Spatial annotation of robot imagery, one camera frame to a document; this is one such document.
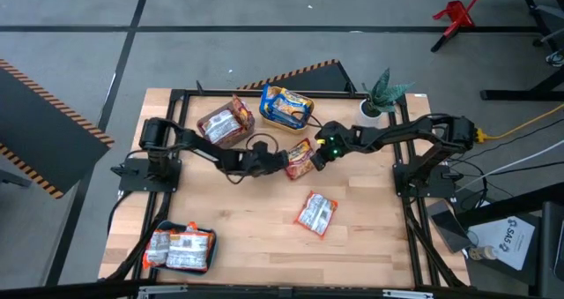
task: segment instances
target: potted plant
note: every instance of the potted plant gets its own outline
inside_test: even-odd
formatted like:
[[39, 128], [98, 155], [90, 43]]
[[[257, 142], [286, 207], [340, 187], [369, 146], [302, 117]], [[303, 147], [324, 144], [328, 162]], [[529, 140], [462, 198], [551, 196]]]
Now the potted plant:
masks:
[[394, 101], [400, 98], [407, 89], [413, 86], [410, 84], [398, 84], [389, 86], [390, 68], [388, 68], [378, 79], [372, 90], [362, 84], [367, 92], [367, 98], [360, 103], [360, 116], [358, 124], [362, 126], [377, 127], [382, 113], [393, 112]]

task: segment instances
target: white cable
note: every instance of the white cable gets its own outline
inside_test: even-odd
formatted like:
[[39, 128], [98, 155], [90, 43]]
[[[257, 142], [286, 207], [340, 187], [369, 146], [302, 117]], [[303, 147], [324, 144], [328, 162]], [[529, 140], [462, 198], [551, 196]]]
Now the white cable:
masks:
[[541, 155], [541, 154], [543, 154], [543, 153], [547, 153], [547, 152], [553, 150], [554, 148], [556, 148], [557, 146], [560, 146], [560, 145], [562, 145], [562, 144], [564, 144], [564, 140], [561, 140], [559, 143], [556, 143], [556, 144], [554, 144], [554, 145], [552, 145], [552, 146], [549, 146], [548, 148], [546, 148], [545, 150], [543, 150], [543, 151], [541, 151], [541, 152], [532, 154], [532, 155], [530, 155], [529, 157], [526, 157], [526, 158], [522, 158], [522, 159], [519, 160], [519, 161], [511, 162], [511, 163], [509, 163], [508, 165], [503, 166], [503, 167], [501, 167], [501, 168], [497, 168], [497, 169], [494, 170], [494, 171], [490, 171], [490, 172], [486, 173], [485, 175], [483, 175], [483, 176], [481, 176], [481, 177], [479, 177], [479, 178], [476, 178], [476, 179], [474, 179], [473, 181], [468, 182], [465, 186], [463, 186], [462, 188], [456, 190], [455, 192], [459, 192], [460, 190], [467, 188], [469, 185], [471, 185], [471, 184], [473, 184], [473, 183], [476, 183], [477, 181], [482, 180], [483, 178], [485, 178], [485, 177], [487, 177], [487, 176], [490, 176], [491, 174], [494, 174], [494, 173], [496, 173], [496, 172], [500, 172], [500, 171], [502, 171], [502, 170], [504, 170], [504, 169], [506, 169], [506, 168], [513, 167], [513, 166], [515, 166], [516, 164], [519, 164], [519, 163], [521, 163], [521, 162], [525, 162], [525, 161], [527, 161], [527, 160], [529, 160], [529, 159], [538, 157], [539, 155]]

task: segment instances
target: white pot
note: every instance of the white pot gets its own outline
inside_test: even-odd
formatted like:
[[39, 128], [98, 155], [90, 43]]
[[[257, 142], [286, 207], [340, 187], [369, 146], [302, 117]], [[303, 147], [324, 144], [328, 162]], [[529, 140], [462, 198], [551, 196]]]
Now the white pot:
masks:
[[364, 100], [360, 103], [359, 106], [359, 114], [357, 115], [356, 118], [356, 124], [358, 124], [359, 126], [365, 126], [365, 127], [377, 127], [377, 128], [381, 128], [382, 126], [380, 126], [380, 121], [382, 118], [382, 114], [376, 116], [376, 117], [370, 117], [367, 116], [366, 114], [364, 114], [362, 112], [362, 104], [364, 104], [364, 102], [367, 100]]

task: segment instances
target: red stand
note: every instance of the red stand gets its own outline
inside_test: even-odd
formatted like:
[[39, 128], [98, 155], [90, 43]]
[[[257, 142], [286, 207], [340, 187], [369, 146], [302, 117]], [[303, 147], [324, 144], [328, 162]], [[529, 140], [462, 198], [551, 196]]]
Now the red stand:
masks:
[[470, 17], [469, 11], [474, 6], [478, 0], [472, 0], [468, 5], [468, 8], [464, 8], [464, 4], [458, 0], [449, 2], [447, 8], [433, 16], [433, 19], [437, 20], [442, 18], [445, 14], [449, 15], [452, 24], [447, 28], [447, 30], [442, 34], [441, 39], [435, 43], [431, 48], [431, 52], [438, 51], [444, 43], [451, 37], [456, 35], [456, 31], [460, 26], [472, 27], [474, 21]]

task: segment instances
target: green plant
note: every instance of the green plant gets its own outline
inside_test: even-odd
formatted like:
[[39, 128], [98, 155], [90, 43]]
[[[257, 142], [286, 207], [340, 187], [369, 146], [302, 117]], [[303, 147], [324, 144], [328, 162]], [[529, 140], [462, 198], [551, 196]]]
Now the green plant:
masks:
[[378, 116], [382, 112], [393, 112], [394, 101], [402, 97], [402, 95], [415, 83], [398, 84], [389, 86], [390, 82], [390, 68], [386, 69], [380, 76], [372, 90], [368, 91], [367, 87], [362, 84], [362, 87], [367, 92], [367, 101], [363, 109], [368, 116]]

